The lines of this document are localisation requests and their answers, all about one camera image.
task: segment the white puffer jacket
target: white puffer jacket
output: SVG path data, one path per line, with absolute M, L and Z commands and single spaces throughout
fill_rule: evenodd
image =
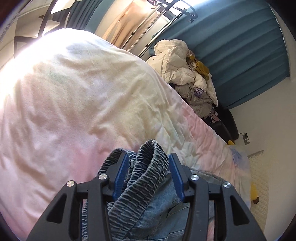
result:
M 189 69 L 186 57 L 189 54 L 187 44 L 178 39 L 161 40 L 154 46 L 155 55 L 147 63 L 167 82 L 175 85 L 195 83 L 194 87 L 206 90 L 205 79 Z

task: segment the denim jeans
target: denim jeans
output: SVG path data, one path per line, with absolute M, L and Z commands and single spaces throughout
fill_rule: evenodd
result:
M 114 241 L 179 241 L 185 230 L 189 203 L 176 195 L 168 168 L 168 156 L 154 140 L 144 143 L 138 153 L 121 148 L 113 150 L 98 172 L 103 174 L 121 154 L 129 155 L 129 170 L 122 194 L 108 204 L 108 216 Z M 192 171 L 210 182 L 222 179 Z M 214 216 L 210 204 L 210 218 Z M 87 240 L 87 203 L 83 209 L 83 238 Z

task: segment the blue curtain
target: blue curtain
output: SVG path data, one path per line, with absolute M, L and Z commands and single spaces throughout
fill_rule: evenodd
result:
M 104 15 L 107 13 L 108 9 L 111 7 L 114 1 L 115 0 L 101 0 L 100 5 L 97 6 L 96 10 L 92 14 L 85 27 L 86 31 L 89 31 L 93 34 L 95 33 Z
M 266 2 L 209 0 L 194 8 L 193 23 L 181 18 L 156 42 L 185 41 L 209 67 L 222 106 L 238 106 L 289 76 L 282 32 Z
M 102 0 L 75 1 L 71 7 L 67 28 L 85 29 Z

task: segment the elastic waistband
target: elastic waistband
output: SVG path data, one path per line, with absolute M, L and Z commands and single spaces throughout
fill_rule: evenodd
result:
M 110 156 L 118 156 L 117 150 Z M 168 156 L 154 140 L 144 143 L 138 153 L 127 152 L 133 169 L 127 187 L 119 199 L 108 207 L 112 236 L 123 239 L 142 216 L 156 190 L 168 173 Z

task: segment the power outlet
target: power outlet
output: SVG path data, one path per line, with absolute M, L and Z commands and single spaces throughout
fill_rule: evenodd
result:
M 243 139 L 244 139 L 244 144 L 245 144 L 245 145 L 250 144 L 250 141 L 249 141 L 249 138 L 248 138 L 248 134 L 247 134 L 247 133 L 243 134 L 242 137 L 243 137 Z

